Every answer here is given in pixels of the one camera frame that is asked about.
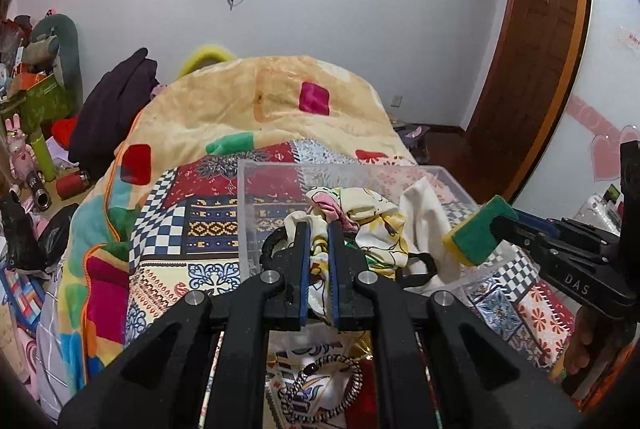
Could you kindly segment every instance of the black strap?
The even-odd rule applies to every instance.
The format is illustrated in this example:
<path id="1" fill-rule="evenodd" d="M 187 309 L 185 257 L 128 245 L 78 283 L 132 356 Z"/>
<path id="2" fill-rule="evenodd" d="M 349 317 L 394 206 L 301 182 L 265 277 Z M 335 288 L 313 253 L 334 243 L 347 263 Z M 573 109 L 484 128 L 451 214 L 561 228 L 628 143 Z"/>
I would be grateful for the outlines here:
<path id="1" fill-rule="evenodd" d="M 276 248 L 278 243 L 286 239 L 287 229 L 284 227 L 278 227 L 275 231 L 269 234 L 267 239 L 264 240 L 260 254 L 260 266 L 262 267 L 262 270 L 271 269 L 271 255 L 273 254 L 273 249 Z"/>
<path id="2" fill-rule="evenodd" d="M 438 273 L 438 268 L 436 267 L 436 262 L 431 257 L 431 254 L 428 252 L 422 252 L 419 254 L 409 254 L 409 258 L 407 260 L 407 265 L 409 261 L 412 259 L 419 259 L 422 261 L 427 267 L 427 273 L 424 274 L 410 274 L 404 275 L 402 273 L 402 268 L 396 269 L 396 283 L 400 285 L 401 288 L 414 288 L 418 286 L 426 285 L 431 279 Z"/>

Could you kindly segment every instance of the door frame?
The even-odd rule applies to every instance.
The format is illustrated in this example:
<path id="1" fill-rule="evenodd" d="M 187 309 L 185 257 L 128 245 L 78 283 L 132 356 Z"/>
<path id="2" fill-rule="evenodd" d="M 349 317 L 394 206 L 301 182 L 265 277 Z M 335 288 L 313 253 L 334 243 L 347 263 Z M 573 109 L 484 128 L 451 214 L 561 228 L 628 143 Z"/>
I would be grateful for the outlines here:
<path id="1" fill-rule="evenodd" d="M 479 110 L 481 109 L 482 102 L 486 99 L 489 93 L 488 89 L 494 83 L 495 73 L 498 69 L 498 60 L 502 55 L 504 44 L 506 42 L 507 30 L 511 21 L 511 14 L 513 12 L 514 0 L 508 0 L 506 10 L 504 13 L 504 20 L 502 21 L 502 28 L 500 29 L 500 35 L 498 37 L 498 43 L 495 48 L 494 60 L 492 60 L 491 67 L 487 74 L 484 88 L 478 104 L 474 111 L 469 127 L 467 128 L 467 135 L 474 128 L 479 119 Z M 546 146 L 548 145 L 551 137 L 553 136 L 556 126 L 562 117 L 564 106 L 566 105 L 572 88 L 574 87 L 575 77 L 580 66 L 580 60 L 582 59 L 582 51 L 584 49 L 584 41 L 587 36 L 587 28 L 589 23 L 589 17 L 591 13 L 591 0 L 578 0 L 575 12 L 574 30 L 572 31 L 571 40 L 569 43 L 569 51 L 567 53 L 564 67 L 560 75 L 558 87 L 553 95 L 549 108 L 546 112 L 545 118 L 540 126 L 540 130 L 536 135 L 529 152 L 527 152 L 522 164 L 518 168 L 515 176 L 511 179 L 511 182 L 507 185 L 506 190 L 502 192 L 502 197 L 508 202 L 513 202 L 518 194 L 524 188 L 525 184 L 529 180 L 529 177 L 533 174 L 540 158 L 545 153 Z"/>

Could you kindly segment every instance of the black plastic bag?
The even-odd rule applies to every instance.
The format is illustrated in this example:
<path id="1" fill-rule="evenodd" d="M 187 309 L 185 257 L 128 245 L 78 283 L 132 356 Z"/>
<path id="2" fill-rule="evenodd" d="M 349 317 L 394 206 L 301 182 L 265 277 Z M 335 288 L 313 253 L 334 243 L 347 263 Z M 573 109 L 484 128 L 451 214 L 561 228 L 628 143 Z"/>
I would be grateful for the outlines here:
<path id="1" fill-rule="evenodd" d="M 46 253 L 33 235 L 31 216 L 24 211 L 20 198 L 13 191 L 0 199 L 0 214 L 6 238 L 7 268 L 27 274 L 44 271 Z"/>
<path id="2" fill-rule="evenodd" d="M 66 250 L 66 243 L 69 240 L 69 229 L 71 218 L 78 209 L 77 203 L 61 208 L 49 224 L 44 228 L 38 238 L 40 249 L 46 254 L 46 271 L 51 272 L 60 261 L 62 254 Z"/>

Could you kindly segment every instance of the bed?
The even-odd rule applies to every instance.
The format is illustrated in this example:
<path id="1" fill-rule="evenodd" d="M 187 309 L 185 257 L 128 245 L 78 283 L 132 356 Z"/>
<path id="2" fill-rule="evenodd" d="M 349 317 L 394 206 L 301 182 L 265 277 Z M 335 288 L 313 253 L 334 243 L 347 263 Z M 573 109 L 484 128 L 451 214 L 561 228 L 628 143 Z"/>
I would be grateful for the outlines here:
<path id="1" fill-rule="evenodd" d="M 188 290 L 239 285 L 240 158 L 415 164 L 376 91 L 320 60 L 233 60 L 169 85 L 139 113 L 72 221 L 58 287 L 47 298 L 55 317 L 47 326 L 55 330 L 45 335 L 43 359 L 55 362 L 58 379 L 49 379 L 56 406 L 43 402 L 47 414 L 57 418 L 65 399 Z M 451 225 L 472 212 L 447 202 L 446 192 L 438 197 Z M 222 216 L 201 221 L 213 209 Z M 191 235 L 198 229 L 204 237 Z M 215 243 L 222 247 L 211 249 Z M 550 369 L 573 317 L 538 283 L 524 254 L 510 265 L 461 298 L 514 349 Z"/>

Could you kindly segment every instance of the pink plush toy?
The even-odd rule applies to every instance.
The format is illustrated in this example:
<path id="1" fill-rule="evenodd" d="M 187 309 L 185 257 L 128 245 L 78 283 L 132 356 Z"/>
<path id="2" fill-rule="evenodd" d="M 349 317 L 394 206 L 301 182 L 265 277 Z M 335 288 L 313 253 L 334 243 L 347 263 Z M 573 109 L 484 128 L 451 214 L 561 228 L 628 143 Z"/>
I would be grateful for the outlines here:
<path id="1" fill-rule="evenodd" d="M 4 121 L 6 126 L 6 143 L 9 148 L 9 165 L 12 176 L 20 182 L 22 187 L 27 187 L 27 175 L 38 167 L 36 155 L 26 136 L 20 129 L 20 116 L 14 114 L 14 123 L 10 119 Z"/>

